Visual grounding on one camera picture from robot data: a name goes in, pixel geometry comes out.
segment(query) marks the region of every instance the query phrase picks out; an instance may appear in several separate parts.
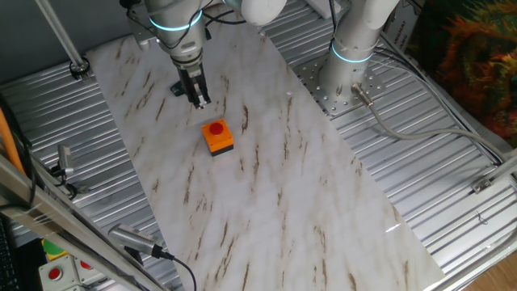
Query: emergency stop button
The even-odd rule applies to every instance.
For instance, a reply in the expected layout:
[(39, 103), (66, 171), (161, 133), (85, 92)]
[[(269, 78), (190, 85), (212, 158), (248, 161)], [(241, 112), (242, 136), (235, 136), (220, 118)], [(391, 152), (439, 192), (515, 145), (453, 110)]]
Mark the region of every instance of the emergency stop button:
[(63, 277), (63, 271), (60, 268), (53, 268), (48, 273), (48, 278), (50, 280), (59, 280)]
[(86, 270), (91, 270), (92, 269), (92, 267), (89, 264), (87, 264), (87, 263), (85, 263), (83, 261), (81, 261), (81, 267), (85, 268)]
[(213, 157), (233, 149), (232, 133), (224, 119), (205, 124), (201, 129)]
[(219, 122), (214, 122), (210, 124), (210, 133), (215, 136), (221, 135), (221, 133), (223, 133), (224, 130), (225, 127)]

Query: mounting plate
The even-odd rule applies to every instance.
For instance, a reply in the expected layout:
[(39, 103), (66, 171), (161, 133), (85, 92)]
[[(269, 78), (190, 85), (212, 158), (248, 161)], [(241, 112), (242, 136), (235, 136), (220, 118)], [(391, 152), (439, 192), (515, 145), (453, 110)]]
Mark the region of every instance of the mounting plate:
[[(293, 71), (307, 90), (309, 90), (324, 113), (328, 116), (339, 116), (355, 105), (361, 104), (361, 100), (357, 97), (343, 95), (333, 97), (320, 88), (319, 73), (328, 57), (329, 55), (326, 54), (323, 57), (313, 59), (297, 66)], [(372, 99), (385, 92), (384, 84), (370, 67), (366, 69), (366, 84), (364, 84), (363, 88)]]

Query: orange block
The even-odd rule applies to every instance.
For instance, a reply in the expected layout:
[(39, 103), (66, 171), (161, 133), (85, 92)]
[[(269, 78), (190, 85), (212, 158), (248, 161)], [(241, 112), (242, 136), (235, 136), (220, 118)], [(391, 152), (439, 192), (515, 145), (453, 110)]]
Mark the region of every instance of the orange block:
[(213, 157), (233, 150), (233, 137), (224, 119), (219, 119), (201, 127)]

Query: black keyboard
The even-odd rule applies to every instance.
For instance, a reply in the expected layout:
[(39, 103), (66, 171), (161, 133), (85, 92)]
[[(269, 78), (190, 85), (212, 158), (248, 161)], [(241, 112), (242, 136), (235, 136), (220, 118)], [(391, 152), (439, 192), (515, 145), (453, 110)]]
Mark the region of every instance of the black keyboard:
[(22, 290), (15, 268), (15, 256), (8, 232), (9, 221), (0, 215), (0, 290)]

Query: gray cable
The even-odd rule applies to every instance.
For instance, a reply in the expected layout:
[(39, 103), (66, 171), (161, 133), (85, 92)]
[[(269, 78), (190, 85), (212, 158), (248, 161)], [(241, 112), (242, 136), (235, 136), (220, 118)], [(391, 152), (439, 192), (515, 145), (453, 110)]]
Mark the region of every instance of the gray cable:
[(416, 133), (416, 134), (398, 133), (398, 132), (394, 131), (393, 129), (391, 129), (382, 120), (382, 118), (379, 115), (379, 112), (377, 112), (377, 110), (373, 106), (370, 106), (370, 110), (372, 111), (372, 114), (375, 117), (375, 119), (377, 120), (377, 122), (379, 123), (379, 125), (382, 126), (382, 128), (385, 129), (385, 131), (387, 133), (393, 135), (394, 137), (398, 137), (400, 139), (405, 139), (405, 140), (415, 140), (415, 139), (422, 139), (422, 138), (425, 138), (425, 137), (434, 136), (436, 134), (441, 134), (441, 133), (460, 134), (460, 135), (463, 135), (463, 136), (466, 136), (466, 137), (470, 137), (473, 140), (479, 141), (482, 145), (486, 146), (487, 149), (492, 151), (495, 155), (499, 156), (499, 158), (503, 162), (506, 162), (508, 160), (508, 158), (506, 158), (506, 155), (503, 154), (502, 151), (498, 150), (498, 148), (495, 147), (495, 145), (492, 145), (489, 141), (487, 141), (483, 137), (478, 136), (475, 133), (471, 133), (471, 132), (468, 132), (468, 131), (462, 130), (462, 129), (436, 129), (436, 130), (427, 131), (425, 133)]

